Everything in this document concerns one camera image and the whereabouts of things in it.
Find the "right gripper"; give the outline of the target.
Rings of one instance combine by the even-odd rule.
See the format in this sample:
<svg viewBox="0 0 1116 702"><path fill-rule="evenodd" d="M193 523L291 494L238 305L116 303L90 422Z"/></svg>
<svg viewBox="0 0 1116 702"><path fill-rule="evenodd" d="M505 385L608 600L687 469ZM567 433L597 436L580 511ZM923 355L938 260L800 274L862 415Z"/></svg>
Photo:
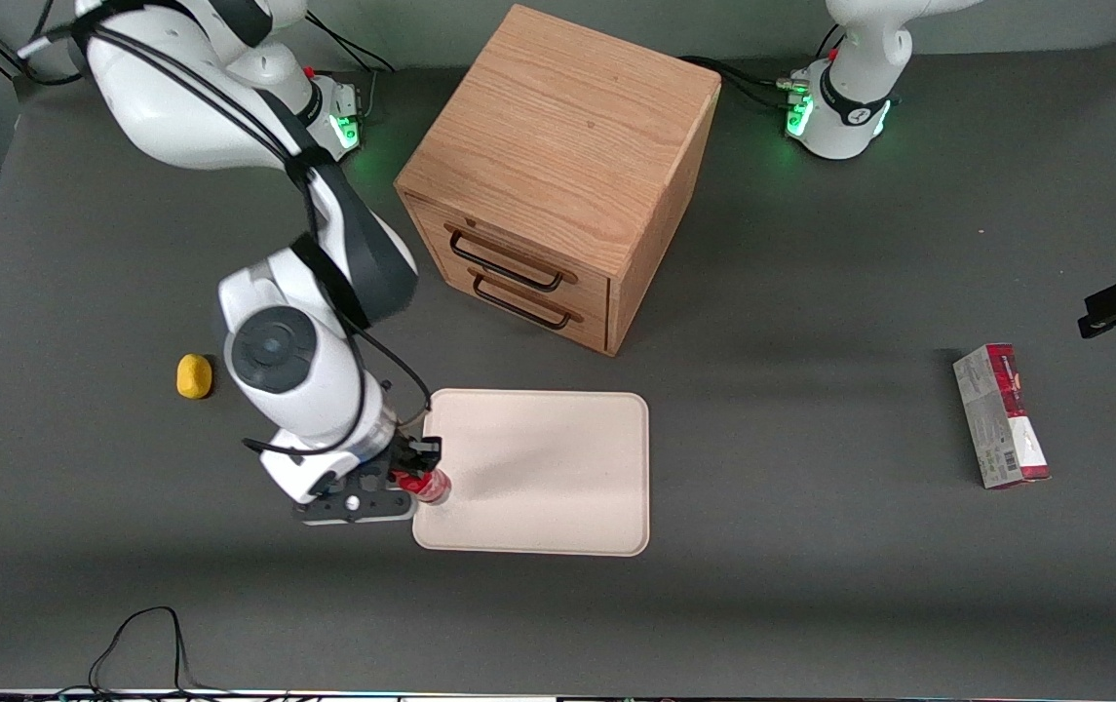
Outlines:
<svg viewBox="0 0 1116 702"><path fill-rule="evenodd" d="M415 458L407 458L393 427L365 427L327 452L290 456L264 450L260 462L295 503L413 506L404 491L425 488L425 471L441 462L443 439L414 439L411 449Z"/></svg>

